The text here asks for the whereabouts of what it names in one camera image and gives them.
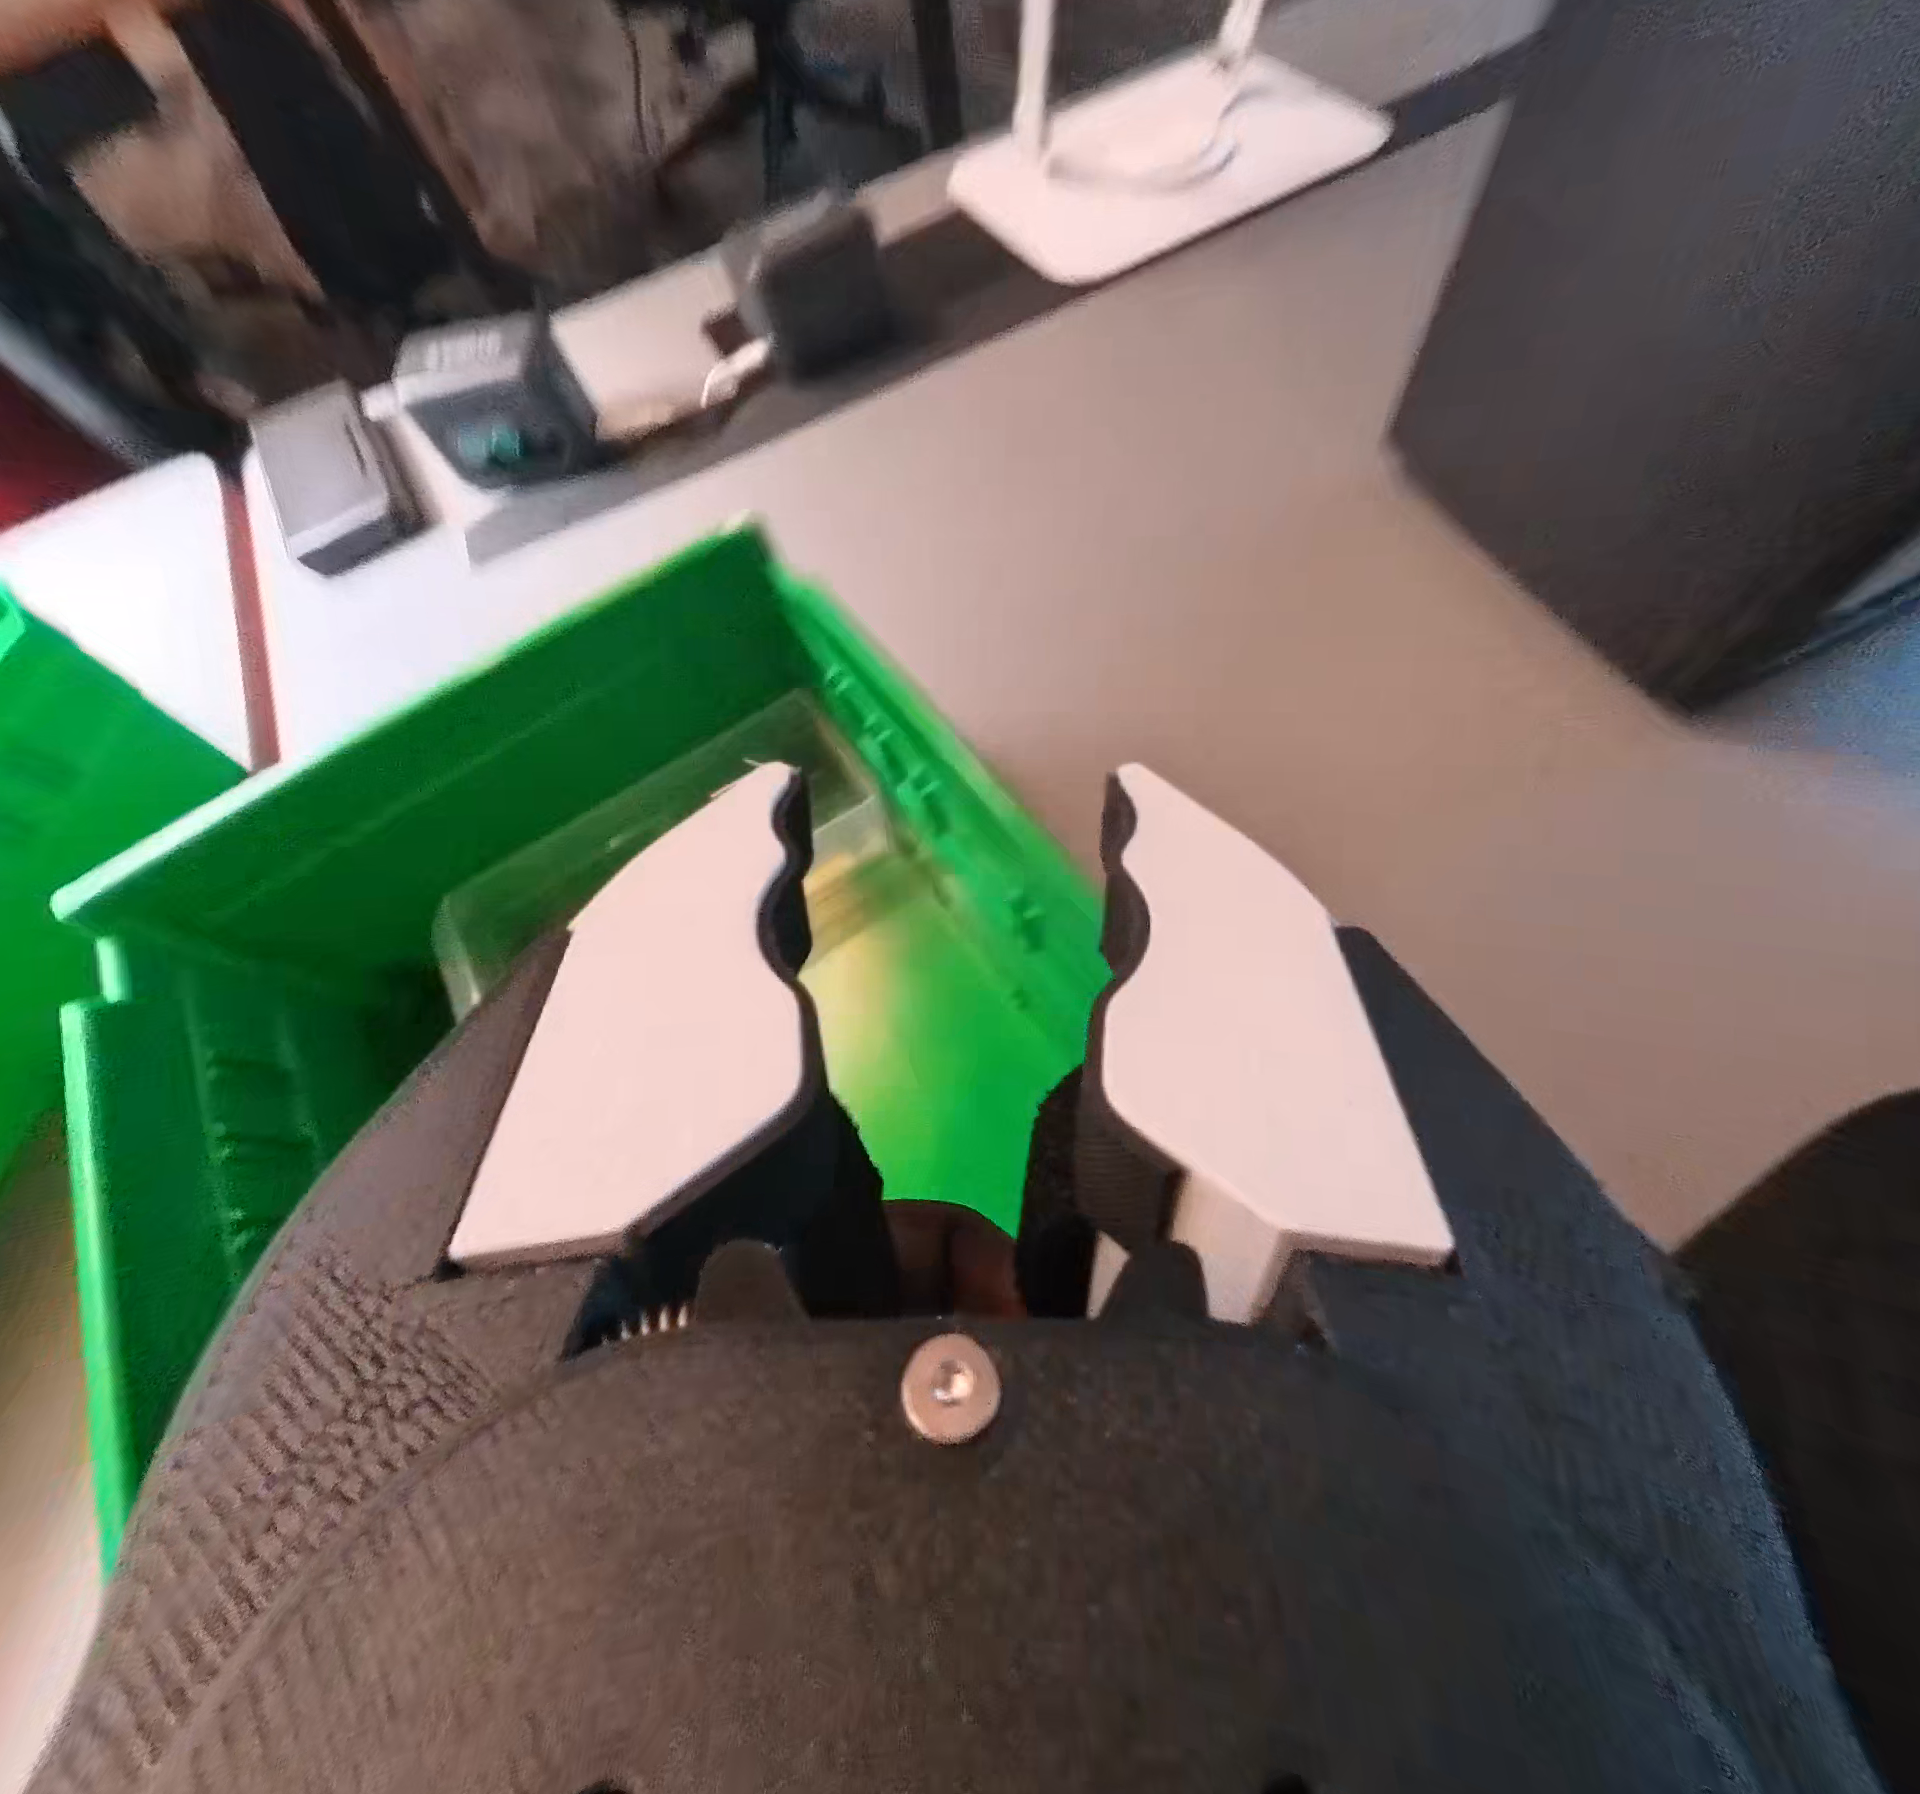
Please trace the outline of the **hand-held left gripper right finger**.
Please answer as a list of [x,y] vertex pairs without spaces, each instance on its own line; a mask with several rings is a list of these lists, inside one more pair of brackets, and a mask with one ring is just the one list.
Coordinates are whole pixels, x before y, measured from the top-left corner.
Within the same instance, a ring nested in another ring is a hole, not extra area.
[[1327,909],[1146,766],[1107,778],[1100,954],[1078,1092],[1088,1314],[1171,1243],[1212,1318],[1249,1326],[1301,1255],[1423,1273],[1455,1258]]

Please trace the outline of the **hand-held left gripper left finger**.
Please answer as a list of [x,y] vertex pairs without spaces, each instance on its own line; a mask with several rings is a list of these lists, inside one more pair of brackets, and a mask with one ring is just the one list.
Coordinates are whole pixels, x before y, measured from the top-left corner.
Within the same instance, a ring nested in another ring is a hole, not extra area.
[[447,1261],[619,1253],[799,1126],[809,833],[805,773],[749,767],[568,919]]

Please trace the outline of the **clear plastic drawer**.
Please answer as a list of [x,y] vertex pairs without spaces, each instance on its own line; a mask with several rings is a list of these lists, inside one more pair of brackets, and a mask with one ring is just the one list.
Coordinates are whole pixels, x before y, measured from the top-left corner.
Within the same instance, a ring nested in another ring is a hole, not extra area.
[[771,763],[795,767],[807,783],[807,974],[822,972],[829,952],[852,941],[905,884],[904,846],[852,736],[814,694],[795,691],[447,893],[430,941],[453,1017],[466,1019],[535,940],[568,921],[634,854]]

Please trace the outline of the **green plastic bin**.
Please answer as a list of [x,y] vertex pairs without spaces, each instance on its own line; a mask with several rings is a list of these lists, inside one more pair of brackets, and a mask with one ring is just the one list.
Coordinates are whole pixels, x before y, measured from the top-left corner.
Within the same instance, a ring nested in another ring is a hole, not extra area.
[[243,780],[2,592],[2,1182],[60,1103],[60,1009],[94,988],[54,895]]
[[831,1088],[890,1198],[1015,1231],[1105,980],[1097,897],[829,591],[752,529],[697,541],[54,897],[100,981],[60,1060],[103,1570],[269,1237],[448,1034],[442,900],[792,696],[899,839],[852,935],[814,926]]

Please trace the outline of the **person's left hand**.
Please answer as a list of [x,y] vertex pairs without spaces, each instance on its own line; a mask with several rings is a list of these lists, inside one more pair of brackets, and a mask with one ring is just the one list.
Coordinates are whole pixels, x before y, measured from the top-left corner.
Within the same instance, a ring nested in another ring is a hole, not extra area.
[[1015,1241],[969,1206],[886,1201],[882,1206],[905,1318],[1022,1320]]

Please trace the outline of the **grey power adapter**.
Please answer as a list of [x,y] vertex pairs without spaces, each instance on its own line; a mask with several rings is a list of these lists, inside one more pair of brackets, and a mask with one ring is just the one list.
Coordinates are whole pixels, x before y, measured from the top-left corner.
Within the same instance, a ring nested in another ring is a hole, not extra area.
[[422,533],[417,498],[348,381],[254,413],[249,434],[283,546],[310,575],[342,578]]

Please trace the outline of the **grey charger dock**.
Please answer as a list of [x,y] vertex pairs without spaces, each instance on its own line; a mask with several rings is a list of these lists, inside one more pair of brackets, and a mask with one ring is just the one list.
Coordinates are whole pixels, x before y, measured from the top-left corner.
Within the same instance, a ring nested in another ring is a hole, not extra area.
[[422,327],[397,345],[390,386],[399,417],[473,489],[548,487],[607,463],[547,311]]

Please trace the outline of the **white flat box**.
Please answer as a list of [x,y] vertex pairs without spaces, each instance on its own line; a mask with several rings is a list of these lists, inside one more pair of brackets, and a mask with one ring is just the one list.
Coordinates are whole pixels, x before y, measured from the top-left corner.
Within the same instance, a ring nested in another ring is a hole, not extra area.
[[550,322],[583,393],[594,437],[632,450],[728,408],[772,364],[765,344],[724,327],[733,293],[709,255],[567,306]]

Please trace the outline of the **black power adapter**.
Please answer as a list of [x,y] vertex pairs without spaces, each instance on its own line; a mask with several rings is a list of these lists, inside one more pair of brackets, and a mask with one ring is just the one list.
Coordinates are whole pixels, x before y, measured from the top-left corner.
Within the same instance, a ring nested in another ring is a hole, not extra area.
[[718,243],[745,341],[775,371],[816,382],[899,341],[899,306],[876,227],[852,195],[822,190],[742,224]]

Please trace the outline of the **white stand base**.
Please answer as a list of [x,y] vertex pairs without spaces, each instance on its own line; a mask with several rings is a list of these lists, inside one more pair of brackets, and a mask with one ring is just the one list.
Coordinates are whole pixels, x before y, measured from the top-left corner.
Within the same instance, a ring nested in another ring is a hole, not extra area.
[[1372,162],[1379,108],[1257,51],[1269,0],[1212,42],[1056,111],[1057,0],[1020,0],[1008,132],[960,151],[948,200],[1057,287],[1093,287]]

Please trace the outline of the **black stand pole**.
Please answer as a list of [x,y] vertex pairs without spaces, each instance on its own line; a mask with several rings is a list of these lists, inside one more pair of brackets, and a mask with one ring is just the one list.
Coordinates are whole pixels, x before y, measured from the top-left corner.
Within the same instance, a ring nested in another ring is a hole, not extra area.
[[953,150],[965,136],[952,0],[907,0],[924,105],[927,145]]

